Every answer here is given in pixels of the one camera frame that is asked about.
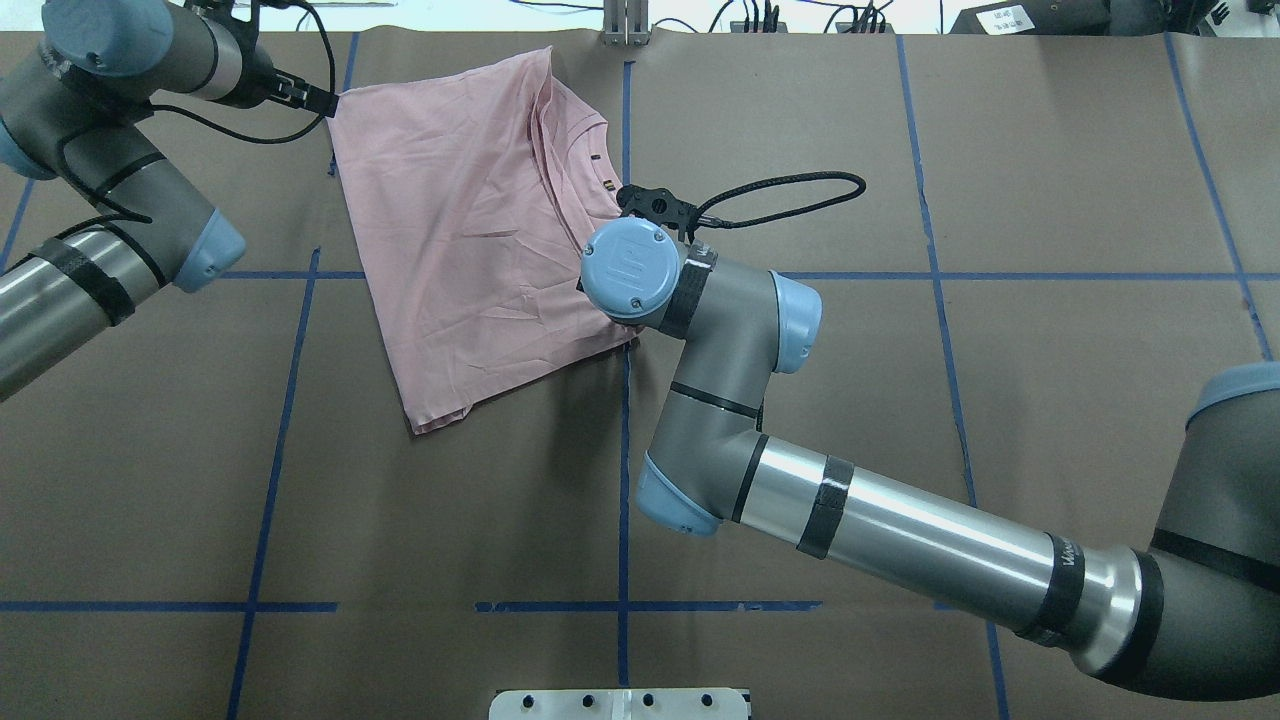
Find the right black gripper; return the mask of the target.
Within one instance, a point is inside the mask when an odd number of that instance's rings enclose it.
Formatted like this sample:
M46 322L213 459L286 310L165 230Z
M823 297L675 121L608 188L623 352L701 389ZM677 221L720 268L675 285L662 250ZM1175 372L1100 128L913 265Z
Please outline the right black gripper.
M680 243L691 243L698 228L716 228L717 219L684 200L668 188L645 188L623 184L614 193L622 217L637 217L669 231Z

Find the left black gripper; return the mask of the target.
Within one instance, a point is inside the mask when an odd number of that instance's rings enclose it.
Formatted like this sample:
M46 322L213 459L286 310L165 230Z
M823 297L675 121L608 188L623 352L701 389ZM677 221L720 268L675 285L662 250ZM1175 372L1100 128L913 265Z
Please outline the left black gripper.
M321 88L278 68L268 50L259 42L262 9L293 6L312 12L307 1L250 1L250 15L236 17L233 1L192 1L189 10L204 19L214 46L214 64L209 77L193 95L229 108L251 109L270 101L310 111L323 119L333 118L340 99L334 91L337 63L326 36L321 36L330 61L330 83Z

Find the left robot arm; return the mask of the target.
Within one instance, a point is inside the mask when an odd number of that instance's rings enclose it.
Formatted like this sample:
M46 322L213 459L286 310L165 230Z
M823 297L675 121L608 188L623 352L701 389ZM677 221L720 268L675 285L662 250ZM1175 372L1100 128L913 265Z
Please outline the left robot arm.
M60 179L93 217L3 273L3 397L10 398L168 286L195 293L244 255L244 237L141 131L179 94L225 108L275 102L335 115L337 81L283 70L260 41L262 4L46 1L36 49L3 79L3 164Z

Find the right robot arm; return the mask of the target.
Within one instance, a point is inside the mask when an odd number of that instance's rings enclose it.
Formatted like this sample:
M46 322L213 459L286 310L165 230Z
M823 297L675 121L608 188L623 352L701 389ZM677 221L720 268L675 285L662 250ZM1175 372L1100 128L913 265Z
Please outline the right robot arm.
M1196 301L1158 281L950 281L931 299L963 297L955 338L938 322L952 395L963 498L895 480L864 457L823 454L768 432L765 389L812 356L823 304L778 272L721 256L700 228L730 223L666 190L626 184L621 217L585 246L579 283L609 319L682 345L635 500L653 521L690 536L727 523L838 562L1065 652L1100 682L1165 700L1224 702L1277 693L1277 364L1231 366L1207 380L1189 411L1160 507L1105 475L1106 448L1057 451L1044 487L1066 509L1153 518L1144 548L1091 548L998 515L972 483L963 382L993 389L995 445L1023 438L1039 393L1020 359L1083 372L1110 342L1134 348L1146 331L1167 347L1114 402L1179 391L1175 348L1238 357L1242 316L1199 316Z

